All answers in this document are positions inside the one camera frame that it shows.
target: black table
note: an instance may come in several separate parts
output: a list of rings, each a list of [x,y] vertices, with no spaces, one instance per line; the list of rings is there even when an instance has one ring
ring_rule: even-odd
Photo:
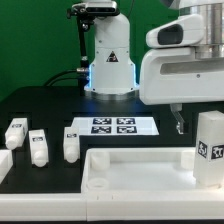
[[[29,141],[26,137],[23,147],[13,151],[14,166],[0,185],[0,194],[80,193],[85,154],[89,148],[191,147],[196,142],[198,113],[213,110],[224,112],[224,103],[184,105],[182,115],[189,125],[189,130],[188,133],[179,135],[176,130],[176,120],[169,105],[146,106],[139,99],[121,102],[87,99],[79,95],[77,87],[18,89],[0,103],[0,147],[5,148],[4,134],[12,119],[26,117],[29,130],[45,130],[49,148],[49,163],[42,169],[31,165]],[[81,136],[81,159],[75,164],[64,161],[64,127],[71,126],[74,117],[130,116],[154,117],[160,135]]]

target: green wall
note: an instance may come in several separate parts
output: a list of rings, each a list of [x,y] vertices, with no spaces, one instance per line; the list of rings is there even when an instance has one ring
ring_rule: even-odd
[[[0,100],[23,86],[41,86],[54,74],[79,66],[76,22],[66,10],[76,0],[0,0]],[[127,15],[131,0],[117,0]],[[135,0],[131,14],[131,58],[137,71],[148,47],[147,31],[177,18],[159,0]],[[94,57],[93,30],[87,34]]]

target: white block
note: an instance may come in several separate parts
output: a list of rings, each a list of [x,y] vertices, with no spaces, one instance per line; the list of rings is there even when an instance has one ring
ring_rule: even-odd
[[[13,150],[23,145],[28,131],[27,118],[13,119],[5,133],[6,147]]]
[[[96,171],[105,171],[110,168],[110,153],[109,152],[92,152],[91,167]]]
[[[49,162],[48,146],[44,130],[29,131],[31,161],[38,167],[43,167]]]
[[[77,128],[65,128],[63,148],[64,159],[69,163],[75,163],[80,158],[80,144]]]
[[[12,151],[11,150],[0,150],[0,184],[6,177],[9,170],[12,168]]]
[[[194,177],[203,187],[220,187],[224,177],[224,114],[199,114]]]

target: white tray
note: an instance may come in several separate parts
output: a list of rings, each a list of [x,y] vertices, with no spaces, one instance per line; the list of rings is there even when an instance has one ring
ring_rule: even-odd
[[[89,150],[82,182],[87,219],[224,219],[224,189],[199,187],[193,170],[181,167],[185,150],[194,149]]]

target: black label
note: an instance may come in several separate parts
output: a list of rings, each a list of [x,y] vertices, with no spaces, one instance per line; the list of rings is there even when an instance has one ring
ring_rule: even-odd
[[[107,62],[118,62],[116,54],[112,51],[109,58],[107,59]]]
[[[12,128],[21,128],[22,127],[22,124],[13,124],[12,125]]]
[[[223,157],[224,157],[224,145],[213,146],[211,160],[223,159]]]
[[[199,144],[198,144],[198,154],[203,156],[204,158],[207,158],[207,155],[208,155],[208,146],[199,141]]]
[[[129,125],[129,124],[136,124],[135,118],[118,118],[117,119],[118,125]]]
[[[94,125],[110,125],[112,124],[111,118],[94,118],[93,119]]]
[[[42,142],[44,140],[43,137],[36,137],[36,138],[33,138],[33,142]]]
[[[118,134],[137,134],[137,128],[135,126],[117,127]]]
[[[67,134],[67,138],[76,138],[77,134]]]
[[[111,127],[92,127],[91,134],[111,134]]]

